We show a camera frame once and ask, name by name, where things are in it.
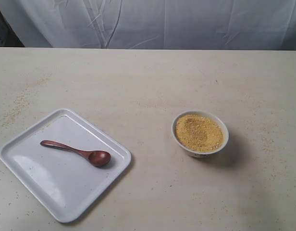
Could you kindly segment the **white backdrop cloth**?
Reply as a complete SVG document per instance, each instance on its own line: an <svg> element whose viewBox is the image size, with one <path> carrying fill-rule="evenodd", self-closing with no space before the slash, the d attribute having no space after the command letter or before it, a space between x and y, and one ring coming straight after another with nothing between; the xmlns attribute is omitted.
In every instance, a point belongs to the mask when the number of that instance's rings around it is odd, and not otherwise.
<svg viewBox="0 0 296 231"><path fill-rule="evenodd" d="M26 47L296 50L296 0L0 0Z"/></svg>

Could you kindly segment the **white ceramic bowl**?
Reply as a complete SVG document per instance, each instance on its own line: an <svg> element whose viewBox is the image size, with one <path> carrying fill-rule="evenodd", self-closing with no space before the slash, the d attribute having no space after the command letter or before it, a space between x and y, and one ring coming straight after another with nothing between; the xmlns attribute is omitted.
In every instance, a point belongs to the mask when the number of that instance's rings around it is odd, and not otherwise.
<svg viewBox="0 0 296 231"><path fill-rule="evenodd" d="M188 148L184 147L178 141L178 139L177 139L177 137L175 135L175 125L176 125L177 120L180 117L182 117L182 116L184 116L186 114L196 114L196 115L208 117L208 118L214 120L219 125L219 127L221 128L222 133L223 133L223 143L222 143L222 145L217 150L212 151L212 152L208 152L208 153L195 152L195 151L189 150ZM180 113L174 119L174 121L172 123L172 135L173 135L175 141L178 143L178 145L180 147L182 147L183 149L185 149L188 152L189 156L192 156L192 157L195 157L195 158L205 158L205 157L211 156L211 155L221 151L227 145L228 140L229 140L229 132L228 132L227 126L217 116L213 115L212 113L205 112L205 111L200 111L200 110L191 110L191 111L186 111L186 112Z"/></svg>

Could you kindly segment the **golden brown granulated powder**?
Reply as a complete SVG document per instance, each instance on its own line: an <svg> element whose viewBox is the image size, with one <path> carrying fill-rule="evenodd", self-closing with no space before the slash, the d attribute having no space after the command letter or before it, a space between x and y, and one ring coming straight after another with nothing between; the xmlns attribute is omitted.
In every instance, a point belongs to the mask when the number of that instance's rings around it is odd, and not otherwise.
<svg viewBox="0 0 296 231"><path fill-rule="evenodd" d="M184 147L195 152L212 152L223 143L219 125L208 117L196 114L180 117L175 125L175 135Z"/></svg>

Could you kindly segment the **white square plastic tray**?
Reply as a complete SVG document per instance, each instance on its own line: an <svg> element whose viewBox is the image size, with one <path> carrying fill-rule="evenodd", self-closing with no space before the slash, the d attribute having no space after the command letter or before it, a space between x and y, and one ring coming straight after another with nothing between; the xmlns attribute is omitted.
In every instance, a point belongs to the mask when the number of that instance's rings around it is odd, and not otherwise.
<svg viewBox="0 0 296 231"><path fill-rule="evenodd" d="M103 167L81 156L41 146L43 140L111 154ZM131 153L70 109L58 109L7 142L0 160L61 223L78 219L128 168Z"/></svg>

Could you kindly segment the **dark brown wooden spoon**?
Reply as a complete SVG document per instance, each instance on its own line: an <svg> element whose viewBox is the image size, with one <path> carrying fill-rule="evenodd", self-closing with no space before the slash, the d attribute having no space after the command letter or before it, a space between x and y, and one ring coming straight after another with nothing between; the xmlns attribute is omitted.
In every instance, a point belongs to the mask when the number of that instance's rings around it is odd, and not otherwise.
<svg viewBox="0 0 296 231"><path fill-rule="evenodd" d="M56 149L62 149L65 151L76 153L80 156L82 156L85 160L87 160L91 165L95 167L101 167L106 165L111 160L111 154L106 151L83 151L79 149L75 149L73 147L70 147L68 145L55 142L55 141L49 141L49 140L43 140L40 142L40 145L44 147L49 148L56 148Z"/></svg>

